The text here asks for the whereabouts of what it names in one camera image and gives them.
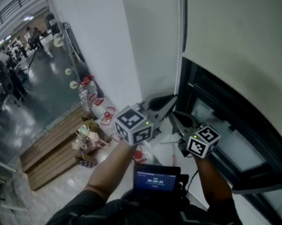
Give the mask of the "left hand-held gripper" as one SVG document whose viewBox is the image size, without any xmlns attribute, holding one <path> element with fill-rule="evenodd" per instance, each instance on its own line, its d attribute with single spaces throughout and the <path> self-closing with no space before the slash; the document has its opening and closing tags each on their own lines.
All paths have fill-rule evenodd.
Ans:
<svg viewBox="0 0 282 225">
<path fill-rule="evenodd" d="M 176 102 L 177 95 L 170 94 L 153 98 L 149 103 L 128 105 L 115 118 L 118 135 L 131 146 L 155 138 L 161 133 L 157 126 L 172 111 Z M 156 112 L 155 123 L 149 112 Z"/>
</svg>

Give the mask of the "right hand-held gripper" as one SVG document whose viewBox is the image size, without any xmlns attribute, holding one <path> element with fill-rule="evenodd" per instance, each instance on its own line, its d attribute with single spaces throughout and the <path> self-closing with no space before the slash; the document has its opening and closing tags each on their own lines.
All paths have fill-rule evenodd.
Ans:
<svg viewBox="0 0 282 225">
<path fill-rule="evenodd" d="M 197 128 L 198 122 L 191 114 L 174 111 L 170 113 L 169 120 L 172 125 L 171 134 L 178 133 L 180 136 L 188 134 L 188 128 L 196 128 L 187 136 L 187 140 L 181 140 L 178 148 L 184 157 L 189 156 L 205 158 L 218 146 L 221 135 L 210 125 L 202 123 Z"/>
</svg>

